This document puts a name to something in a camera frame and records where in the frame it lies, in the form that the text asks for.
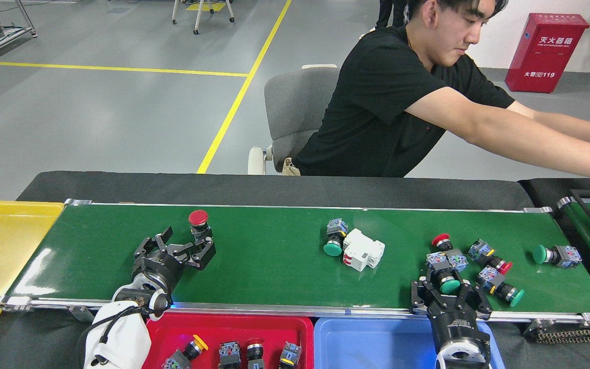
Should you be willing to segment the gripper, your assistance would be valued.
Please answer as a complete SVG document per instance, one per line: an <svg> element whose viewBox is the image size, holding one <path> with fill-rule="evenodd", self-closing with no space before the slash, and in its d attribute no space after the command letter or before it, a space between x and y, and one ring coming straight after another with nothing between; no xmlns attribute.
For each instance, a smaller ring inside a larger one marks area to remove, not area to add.
<svg viewBox="0 0 590 369"><path fill-rule="evenodd" d="M154 289L161 288L167 294L172 294L182 278L185 266L203 271L216 254L211 233L205 233L187 244L169 244L167 254L165 243L172 235L173 228L168 227L162 233L143 239L134 252L136 261L133 267L133 280L146 272L159 282Z"/></svg>
<svg viewBox="0 0 590 369"><path fill-rule="evenodd" d="M478 329L477 314L491 315L493 308L480 285L463 279L457 307L443 303L440 292L426 277L411 282L410 312L428 315L436 352L441 355L486 355L490 336Z"/></svg>

